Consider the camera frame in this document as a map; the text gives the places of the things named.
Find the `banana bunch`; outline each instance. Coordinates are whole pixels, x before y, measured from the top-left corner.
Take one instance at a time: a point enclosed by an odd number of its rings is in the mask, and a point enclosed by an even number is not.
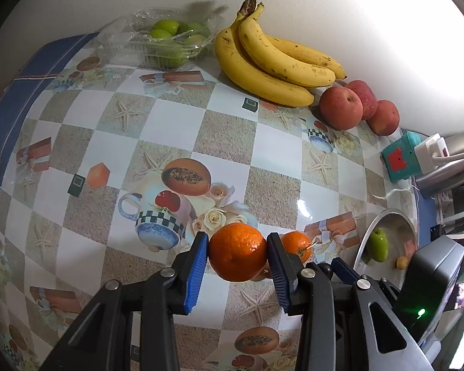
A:
[[[342,66],[318,50],[266,36],[258,24],[263,3],[245,0],[234,23],[215,39],[215,52],[225,74],[241,88],[285,106],[313,103],[308,87],[344,79]]]

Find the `orange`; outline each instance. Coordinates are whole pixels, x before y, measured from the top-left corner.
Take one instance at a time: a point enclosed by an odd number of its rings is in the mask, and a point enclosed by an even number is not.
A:
[[[266,240],[254,227],[230,223],[219,229],[208,247],[210,264],[222,279],[244,282],[266,264]]]
[[[291,254],[297,254],[304,264],[311,256],[311,249],[306,249],[311,245],[311,240],[302,232],[290,232],[281,238],[283,247]]]

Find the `plastic container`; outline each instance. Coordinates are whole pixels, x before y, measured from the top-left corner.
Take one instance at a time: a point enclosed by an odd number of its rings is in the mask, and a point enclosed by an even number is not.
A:
[[[154,39],[148,33],[160,19],[198,23],[202,28],[166,39]],[[199,18],[186,9],[149,8],[116,19],[100,32],[97,39],[112,64],[175,70],[193,65],[221,30],[222,22],[223,18],[215,14]]]

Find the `metal screw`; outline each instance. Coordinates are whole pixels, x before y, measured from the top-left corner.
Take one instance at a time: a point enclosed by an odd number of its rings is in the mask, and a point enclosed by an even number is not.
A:
[[[368,290],[370,287],[371,287],[371,284],[369,281],[367,281],[366,279],[359,279],[357,281],[357,286],[361,289],[361,290]]]
[[[311,277],[315,277],[316,272],[314,270],[312,270],[312,269],[309,269],[308,267],[305,267],[301,271],[301,275],[303,275],[304,277],[307,277],[309,279]]]
[[[175,275],[175,270],[171,267],[165,267],[160,271],[161,276],[163,277],[172,277]]]
[[[112,279],[105,283],[105,289],[107,290],[117,290],[120,286],[118,280]]]

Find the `table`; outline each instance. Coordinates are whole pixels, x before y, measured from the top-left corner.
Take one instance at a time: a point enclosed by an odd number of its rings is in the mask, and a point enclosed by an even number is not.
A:
[[[97,47],[94,39],[79,49],[41,91],[3,157],[0,347],[19,369],[39,366],[105,282],[147,279],[199,230],[211,236],[242,221],[266,237],[351,211],[362,237],[386,208],[401,209],[418,228],[411,184],[392,184],[380,159],[400,130],[377,137],[364,122],[330,130],[307,108],[278,107],[233,87],[213,58],[169,76],[103,63]],[[38,153],[37,142],[51,153]],[[183,185],[171,177],[195,179]],[[197,195],[193,182],[208,187]],[[161,205],[159,191],[168,191]],[[129,218],[148,209],[155,224],[163,222],[156,212],[170,222],[177,245],[158,250],[141,241]],[[357,247],[319,254],[330,260]],[[135,330],[139,321],[136,313]],[[208,264],[198,304],[174,321],[183,369],[236,369],[243,361],[257,370],[295,367],[300,317],[283,313],[270,279],[228,282]],[[276,348],[237,357],[236,338],[260,326]],[[139,345],[137,332],[132,343]]]

